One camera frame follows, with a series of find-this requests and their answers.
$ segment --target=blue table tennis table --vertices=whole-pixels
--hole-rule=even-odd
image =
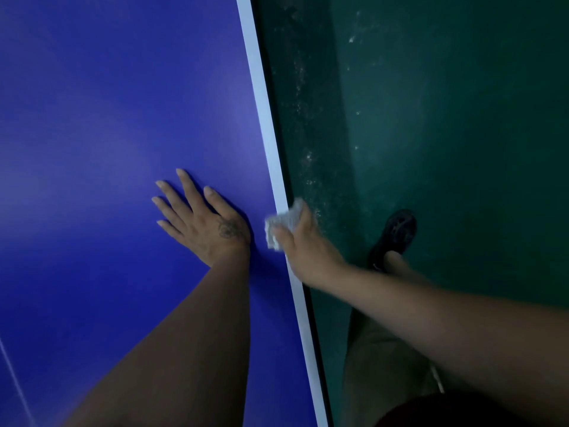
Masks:
[[[0,425],[55,427],[197,285],[181,167],[248,216],[246,426],[328,425],[250,0],[0,0]]]

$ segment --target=white line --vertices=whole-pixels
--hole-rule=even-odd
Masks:
[[[251,73],[252,89],[255,95],[255,102],[257,104],[257,113],[259,114],[260,132],[263,136],[263,144],[265,146],[268,173],[271,178],[271,185],[273,186],[276,211],[283,212],[288,210],[285,183],[283,181],[281,161],[276,147],[276,137],[273,118],[271,116],[271,108],[268,104],[267,85],[265,84],[265,75],[260,59],[259,42],[257,41],[257,30],[252,16],[251,0],[237,0],[237,7],[239,10],[239,18],[241,20],[243,39],[245,40],[245,50],[247,52],[249,71]],[[290,286],[293,292],[296,320],[301,332],[304,362],[309,376],[310,392],[312,394],[312,403],[314,405],[314,412],[317,418],[317,425],[318,427],[327,427],[328,420],[326,418],[324,397],[320,386],[320,375],[318,374],[317,358],[314,352],[314,343],[312,341],[309,313],[306,308],[304,290],[302,288],[302,283],[296,278],[290,268],[290,265],[288,265],[288,261],[287,267]]]
[[[36,422],[33,419],[32,412],[30,407],[28,406],[28,402],[25,399],[24,391],[20,387],[20,382],[16,377],[16,372],[14,371],[14,367],[12,367],[12,363],[10,362],[10,358],[8,358],[8,352],[6,352],[6,348],[4,347],[4,343],[2,339],[0,339],[0,351],[2,351],[2,356],[4,357],[4,361],[6,362],[6,366],[8,367],[8,371],[10,372],[10,376],[12,377],[12,381],[14,382],[14,387],[16,388],[16,392],[18,393],[18,397],[20,397],[20,401],[22,402],[22,406],[24,406],[25,415],[28,418],[28,424],[30,427],[36,427]]]

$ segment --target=dark shoe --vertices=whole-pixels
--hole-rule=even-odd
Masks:
[[[383,257],[388,251],[403,254],[417,233],[417,219],[410,209],[400,209],[389,217],[380,239],[367,255],[367,267],[385,272]]]

